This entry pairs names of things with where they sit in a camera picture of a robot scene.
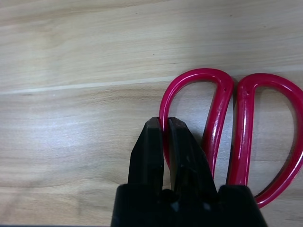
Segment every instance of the scissor handle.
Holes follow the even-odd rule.
[[[298,120],[298,135],[293,154],[281,174],[255,199],[259,208],[281,194],[295,178],[303,164],[303,91],[289,80],[266,73],[251,74],[243,78],[237,88],[237,123],[234,151],[229,166],[227,184],[248,183],[251,138],[253,130],[254,94],[257,87],[275,88],[294,106]]]
[[[210,114],[205,126],[202,148],[214,176],[214,168],[218,154],[218,148],[223,128],[223,123],[232,96],[233,80],[227,73],[216,69],[195,69],[185,72],[175,78],[166,89],[159,111],[160,124],[163,130],[163,152],[168,166],[169,164],[169,140],[168,140],[168,116],[169,108],[175,95],[184,86],[198,81],[210,81],[217,85]]]

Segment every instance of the red plastic handle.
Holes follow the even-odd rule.
[[[206,123],[202,148],[214,176],[214,168],[228,103],[232,96],[233,80],[225,72],[215,69],[196,69],[175,78],[166,89],[160,105],[159,119],[163,129],[163,151],[169,165],[168,116],[169,108],[175,95],[184,86],[198,81],[211,81],[217,85],[210,115]]]
[[[254,94],[257,87],[275,88],[294,106],[298,120],[298,135],[293,154],[282,173],[255,199],[260,208],[281,194],[295,178],[303,164],[303,91],[289,80],[266,73],[251,74],[243,78],[237,88],[237,123],[234,151],[229,166],[228,184],[248,183],[251,138],[253,130]]]

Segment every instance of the light wood surface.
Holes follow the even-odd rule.
[[[208,67],[239,81],[268,72],[303,88],[302,12],[301,0],[1,0],[0,224],[108,226],[131,150],[177,75]],[[184,88],[170,115],[201,137],[214,90]],[[258,90],[255,194],[290,153],[293,113],[282,94]],[[230,103],[217,187],[232,121]],[[301,172],[262,209],[269,226],[302,226],[302,187]]]

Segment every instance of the tabletop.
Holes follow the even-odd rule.
[[[1,0],[0,224],[110,225],[130,153],[168,84],[195,68],[235,83],[274,73],[303,88],[301,0]],[[215,85],[195,83],[170,115],[199,140]],[[216,164],[225,183],[231,101]],[[286,97],[255,97],[249,187],[260,192],[291,155]],[[166,166],[164,186],[169,187]],[[261,211],[269,226],[302,226],[303,173]]]

